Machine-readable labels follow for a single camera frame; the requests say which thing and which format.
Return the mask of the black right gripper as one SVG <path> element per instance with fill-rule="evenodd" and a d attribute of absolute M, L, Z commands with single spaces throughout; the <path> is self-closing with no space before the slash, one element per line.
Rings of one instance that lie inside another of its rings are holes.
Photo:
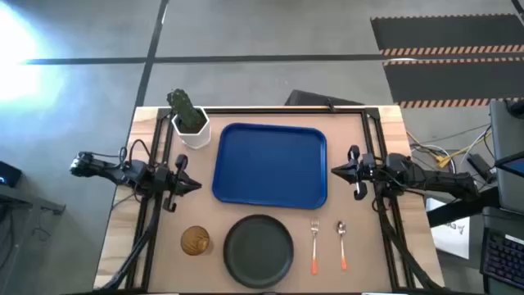
<path fill-rule="evenodd" d="M 355 185 L 354 198 L 357 201 L 362 200 L 367 194 L 367 185 L 365 180 L 371 180 L 373 171 L 376 168 L 375 158 L 372 154 L 366 153 L 362 155 L 357 145 L 351 145 L 348 151 L 348 163 L 336 166 L 331 169 L 331 172 L 345 180 L 348 184 Z"/>

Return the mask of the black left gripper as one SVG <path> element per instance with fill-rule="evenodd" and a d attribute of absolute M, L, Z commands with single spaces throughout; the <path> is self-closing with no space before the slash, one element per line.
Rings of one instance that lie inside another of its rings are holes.
<path fill-rule="evenodd" d="M 169 212 L 175 212 L 175 196 L 185 196 L 186 194 L 201 188 L 201 183 L 191 179 L 185 172 L 188 158 L 184 154 L 179 154 L 175 159 L 177 170 L 173 172 L 166 164 L 156 168 L 153 181 L 155 193 L 169 192 L 169 196 L 164 199 L 162 207 Z"/>

